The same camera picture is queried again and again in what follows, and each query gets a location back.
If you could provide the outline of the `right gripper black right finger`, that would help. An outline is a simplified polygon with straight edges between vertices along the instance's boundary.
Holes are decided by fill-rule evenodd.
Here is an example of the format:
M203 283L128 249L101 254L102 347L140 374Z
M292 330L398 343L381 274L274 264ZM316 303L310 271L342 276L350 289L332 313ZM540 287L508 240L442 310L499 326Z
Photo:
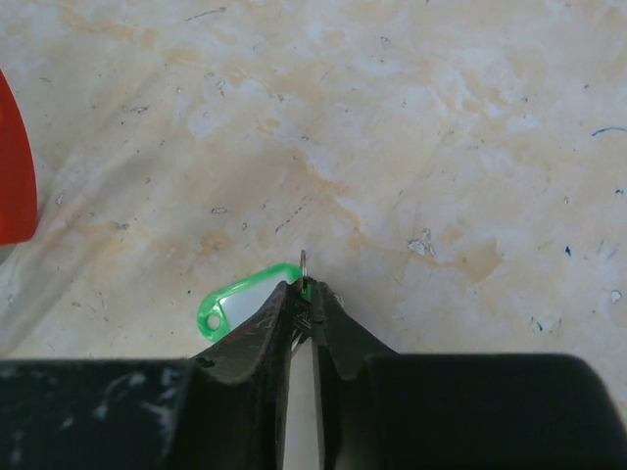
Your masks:
M399 353L312 283L324 469L622 469L626 430L584 360Z

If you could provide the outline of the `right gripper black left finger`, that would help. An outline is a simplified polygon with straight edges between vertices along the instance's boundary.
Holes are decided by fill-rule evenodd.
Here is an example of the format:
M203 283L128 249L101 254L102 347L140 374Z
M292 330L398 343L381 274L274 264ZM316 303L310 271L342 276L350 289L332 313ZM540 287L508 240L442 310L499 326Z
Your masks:
M295 286L189 358L1 364L5 469L279 469Z

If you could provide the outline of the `green tag with key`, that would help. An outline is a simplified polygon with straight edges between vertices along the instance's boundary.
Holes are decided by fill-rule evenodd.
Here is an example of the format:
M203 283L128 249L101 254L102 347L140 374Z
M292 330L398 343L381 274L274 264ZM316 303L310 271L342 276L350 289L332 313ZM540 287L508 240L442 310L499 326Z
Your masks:
M255 316L266 309L286 311L292 325L291 350L311 336L312 287L307 253L297 264L282 262L207 295L197 312L198 328L211 343L209 352L239 339L248 331L265 326Z

